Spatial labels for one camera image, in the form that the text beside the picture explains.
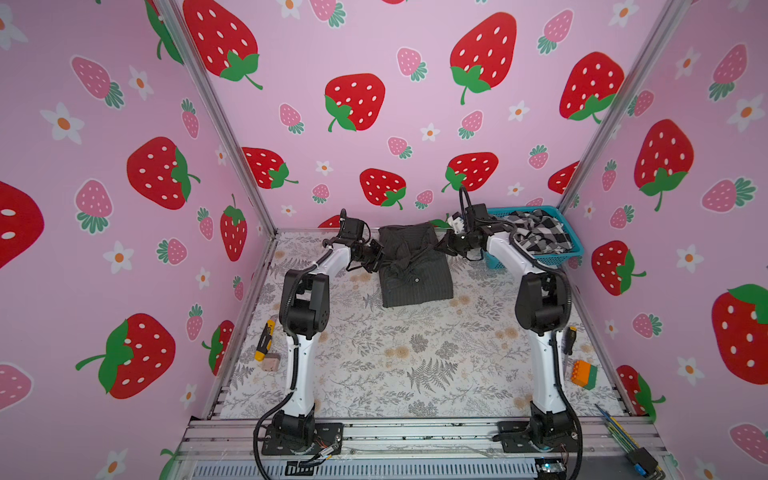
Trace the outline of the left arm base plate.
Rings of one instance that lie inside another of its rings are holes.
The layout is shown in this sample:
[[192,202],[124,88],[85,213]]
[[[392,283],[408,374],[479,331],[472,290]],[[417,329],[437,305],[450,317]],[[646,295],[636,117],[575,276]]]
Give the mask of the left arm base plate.
[[344,424],[316,423],[312,429],[293,435],[289,430],[268,427],[260,454],[267,456],[334,455],[341,452]]

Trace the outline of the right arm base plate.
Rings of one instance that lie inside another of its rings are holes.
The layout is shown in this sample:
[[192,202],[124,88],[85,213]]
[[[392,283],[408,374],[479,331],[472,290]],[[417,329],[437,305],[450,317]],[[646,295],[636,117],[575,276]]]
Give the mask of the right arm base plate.
[[492,441],[500,443],[505,453],[577,453],[578,436],[573,427],[546,433],[529,421],[500,421]]

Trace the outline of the dark grey pinstriped shirt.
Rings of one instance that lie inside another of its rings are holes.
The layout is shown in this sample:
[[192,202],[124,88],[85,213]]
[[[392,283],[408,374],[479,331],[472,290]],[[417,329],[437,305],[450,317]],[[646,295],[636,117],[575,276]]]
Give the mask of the dark grey pinstriped shirt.
[[450,300],[453,280],[431,223],[390,225],[379,230],[379,280],[384,308]]

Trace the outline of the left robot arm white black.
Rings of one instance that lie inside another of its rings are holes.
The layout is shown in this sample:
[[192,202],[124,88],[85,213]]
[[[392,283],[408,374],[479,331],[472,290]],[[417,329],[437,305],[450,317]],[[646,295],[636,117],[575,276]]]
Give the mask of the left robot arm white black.
[[374,271],[382,257],[381,247],[374,240],[333,238],[323,245],[325,250],[318,260],[286,273],[279,310],[288,364],[286,397],[273,420],[279,434],[303,445],[311,443],[315,435],[315,353],[320,334],[330,320],[330,282],[355,262]]

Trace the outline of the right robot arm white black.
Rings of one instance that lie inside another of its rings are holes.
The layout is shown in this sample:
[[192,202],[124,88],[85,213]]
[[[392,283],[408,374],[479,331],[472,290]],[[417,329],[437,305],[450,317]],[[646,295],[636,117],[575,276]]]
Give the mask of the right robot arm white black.
[[527,332],[534,390],[529,426],[536,448],[545,450],[577,431],[578,416],[564,393],[561,343],[571,316],[571,290],[562,272],[538,262],[505,231],[478,228],[469,233],[446,231],[440,241],[447,254],[465,256],[474,249],[499,260],[521,275],[514,315]]

